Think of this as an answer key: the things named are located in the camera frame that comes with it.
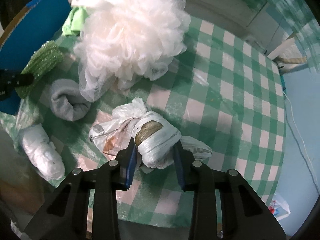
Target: blue wall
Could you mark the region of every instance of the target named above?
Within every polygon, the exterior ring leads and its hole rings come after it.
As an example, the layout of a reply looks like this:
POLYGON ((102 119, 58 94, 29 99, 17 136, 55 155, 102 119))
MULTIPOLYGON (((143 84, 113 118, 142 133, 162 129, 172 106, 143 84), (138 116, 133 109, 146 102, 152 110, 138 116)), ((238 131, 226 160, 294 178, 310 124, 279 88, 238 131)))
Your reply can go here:
MULTIPOLYGON (((284 75, 287 96, 292 103, 294 119, 305 141, 308 155, 320 180, 320 74, 309 69, 284 75)), ((318 198, 307 165, 301 155, 302 141, 292 122, 290 105, 285 102, 287 137, 282 172, 276 192, 289 204, 291 214, 280 221, 287 235, 293 235, 310 213, 318 198)))

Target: white wrapped object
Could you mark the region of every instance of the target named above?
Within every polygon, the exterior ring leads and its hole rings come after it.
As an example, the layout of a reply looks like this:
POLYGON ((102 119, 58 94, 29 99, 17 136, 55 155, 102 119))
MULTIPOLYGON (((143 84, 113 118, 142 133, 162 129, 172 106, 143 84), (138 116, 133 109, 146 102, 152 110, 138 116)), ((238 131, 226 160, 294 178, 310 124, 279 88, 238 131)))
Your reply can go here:
POLYGON ((180 140, 181 133, 161 115, 150 111, 137 122, 132 137, 136 139, 136 135, 142 126, 151 120, 159 122, 163 127, 140 143, 138 151, 142 156, 142 162, 148 168, 164 169, 173 163, 173 158, 167 158, 167 155, 172 146, 180 140))
POLYGON ((51 179, 60 179, 65 169, 61 156, 55 151, 41 124, 32 125, 21 131, 21 146, 31 163, 42 175, 51 179))
MULTIPOLYGON (((181 136, 180 138, 182 147, 185 150, 190 151, 196 161, 203 161, 212 156, 212 149, 207 146, 205 143, 190 137, 190 136, 181 136)), ((173 163, 173 152, 170 150, 166 158, 163 160, 164 166, 169 166, 173 163)), ((141 170, 144 173, 149 173, 153 171, 152 168, 148 168, 146 166, 142 166, 141 170)))
POLYGON ((190 15, 186 0, 75 0, 92 8, 74 52, 80 57, 82 96, 94 102, 115 77, 120 88, 133 85, 134 75, 155 80, 168 71, 173 56, 186 50, 182 43, 190 15))

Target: plastic bag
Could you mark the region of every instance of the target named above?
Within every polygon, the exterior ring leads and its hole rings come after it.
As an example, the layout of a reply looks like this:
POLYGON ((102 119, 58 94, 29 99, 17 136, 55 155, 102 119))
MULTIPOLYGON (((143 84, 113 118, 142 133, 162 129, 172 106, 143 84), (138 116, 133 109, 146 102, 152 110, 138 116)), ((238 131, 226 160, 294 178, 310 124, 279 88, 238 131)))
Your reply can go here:
POLYGON ((64 176, 65 168, 61 156, 55 151, 41 124, 21 130, 20 143, 31 163, 42 175, 51 179, 64 176))
POLYGON ((193 137, 181 136, 180 141, 183 149, 192 152, 196 161, 202 161, 212 156, 212 149, 209 146, 207 146, 205 143, 193 137))
POLYGON ((89 17, 74 47, 81 59, 79 85, 94 102, 120 80, 119 89, 138 81, 156 80, 168 71, 173 56, 186 50, 182 43, 190 15, 186 0, 75 0, 89 17))
POLYGON ((0 124, 0 197, 7 204, 35 214, 44 202, 41 178, 27 158, 18 155, 0 124))
POLYGON ((288 217, 291 213, 289 204, 279 194, 274 194, 269 210, 278 221, 288 217))
POLYGON ((102 153, 116 156, 126 149, 135 124, 146 114, 147 108, 141 98, 113 109, 112 119, 94 125, 89 131, 89 140, 102 153))

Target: rolled towel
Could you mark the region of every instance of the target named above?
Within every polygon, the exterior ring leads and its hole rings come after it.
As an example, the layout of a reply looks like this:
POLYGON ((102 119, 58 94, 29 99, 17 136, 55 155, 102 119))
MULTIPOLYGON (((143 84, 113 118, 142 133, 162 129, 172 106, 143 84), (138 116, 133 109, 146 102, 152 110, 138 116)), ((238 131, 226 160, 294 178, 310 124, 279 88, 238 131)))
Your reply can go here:
POLYGON ((91 103, 80 94, 79 85, 70 79, 58 79, 51 85, 51 111, 55 116, 76 121, 83 118, 90 109, 91 103))

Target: bundle wrapped in plastic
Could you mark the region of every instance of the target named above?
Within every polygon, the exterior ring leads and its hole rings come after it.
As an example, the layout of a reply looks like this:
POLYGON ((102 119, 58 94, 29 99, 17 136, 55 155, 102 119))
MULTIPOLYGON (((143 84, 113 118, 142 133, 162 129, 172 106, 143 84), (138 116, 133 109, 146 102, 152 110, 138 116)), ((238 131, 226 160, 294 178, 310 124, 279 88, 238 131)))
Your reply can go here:
POLYGON ((132 137, 142 162, 148 168, 164 169, 173 163, 170 150, 180 140, 181 133, 161 115, 150 111, 137 122, 132 137))
POLYGON ((184 149, 193 153, 196 160, 212 156, 210 147, 192 137, 181 136, 180 131, 161 115, 148 111, 141 98, 135 98, 132 103, 113 109, 112 118, 111 121, 91 128, 90 141, 102 153, 116 156, 119 150, 127 148, 133 137, 144 164, 141 168, 145 173, 171 165, 172 147, 179 140, 184 149))
POLYGON ((50 179, 60 179, 65 168, 61 156, 55 151, 55 146, 41 124, 32 125, 20 132, 21 146, 31 163, 41 174, 50 179))
POLYGON ((156 80, 168 71, 175 55, 186 50, 183 35, 190 15, 186 0, 75 0, 89 12, 81 41, 82 96, 94 102, 119 78, 127 89, 142 76, 156 80))

